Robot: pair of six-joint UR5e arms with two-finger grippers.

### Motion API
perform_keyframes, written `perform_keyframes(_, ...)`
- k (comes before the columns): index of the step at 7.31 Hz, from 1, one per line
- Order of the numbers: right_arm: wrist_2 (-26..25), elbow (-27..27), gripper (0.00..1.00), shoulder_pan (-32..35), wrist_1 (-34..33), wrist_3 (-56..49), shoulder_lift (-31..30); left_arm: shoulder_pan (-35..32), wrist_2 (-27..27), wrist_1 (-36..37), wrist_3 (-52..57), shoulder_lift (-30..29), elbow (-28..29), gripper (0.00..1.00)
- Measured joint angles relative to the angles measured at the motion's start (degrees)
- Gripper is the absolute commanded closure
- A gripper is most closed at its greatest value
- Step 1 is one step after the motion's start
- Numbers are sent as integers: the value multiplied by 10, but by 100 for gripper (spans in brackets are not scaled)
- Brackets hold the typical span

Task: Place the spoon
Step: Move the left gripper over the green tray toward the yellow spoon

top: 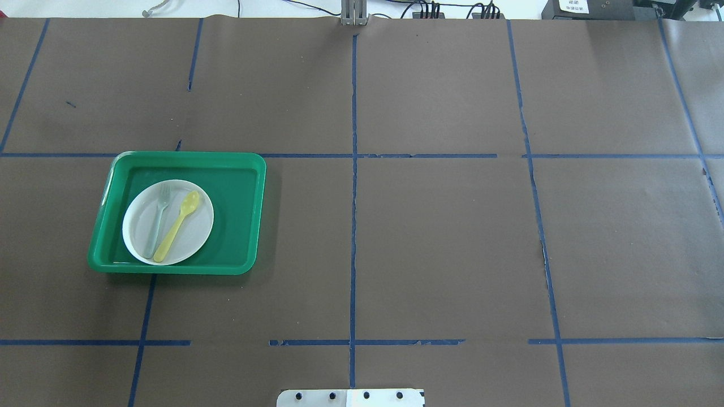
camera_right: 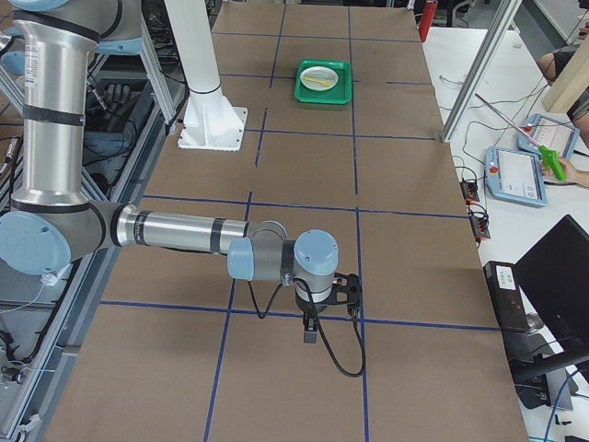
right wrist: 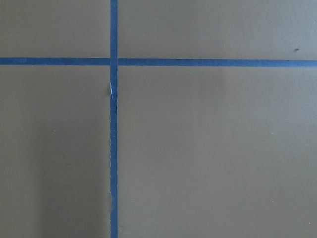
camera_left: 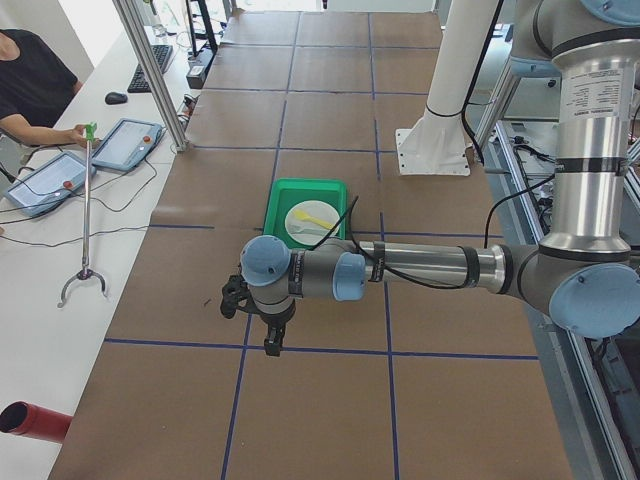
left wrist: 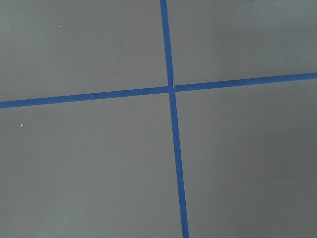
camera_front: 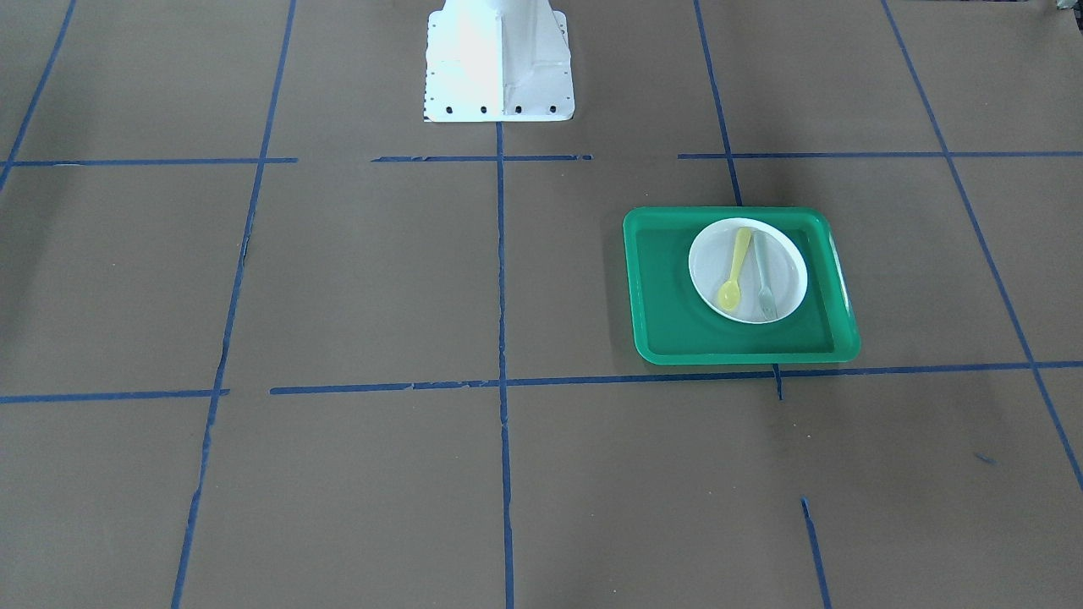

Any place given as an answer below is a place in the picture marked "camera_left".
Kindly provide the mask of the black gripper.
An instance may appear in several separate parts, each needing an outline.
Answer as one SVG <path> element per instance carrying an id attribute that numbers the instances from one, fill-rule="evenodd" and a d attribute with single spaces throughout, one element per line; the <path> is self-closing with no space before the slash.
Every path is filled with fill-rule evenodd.
<path id="1" fill-rule="evenodd" d="M 277 313 L 260 312 L 260 318 L 269 326 L 264 339 L 264 350 L 267 355 L 281 355 L 286 334 L 286 324 L 293 318 L 294 314 L 294 302 Z"/>

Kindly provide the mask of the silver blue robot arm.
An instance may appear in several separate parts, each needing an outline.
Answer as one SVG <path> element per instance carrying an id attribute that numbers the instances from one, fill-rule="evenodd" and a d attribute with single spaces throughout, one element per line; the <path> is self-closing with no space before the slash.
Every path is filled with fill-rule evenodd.
<path id="1" fill-rule="evenodd" d="M 619 233 L 631 100 L 639 65 L 635 1 L 520 1 L 512 59 L 561 75 L 550 231 L 535 246 L 480 249 L 324 238 L 292 250 L 273 236 L 241 254 L 240 298 L 281 352 L 299 298 L 360 299 L 369 282 L 480 287 L 520 299 L 586 338 L 616 335 L 639 318 L 639 276 Z"/>

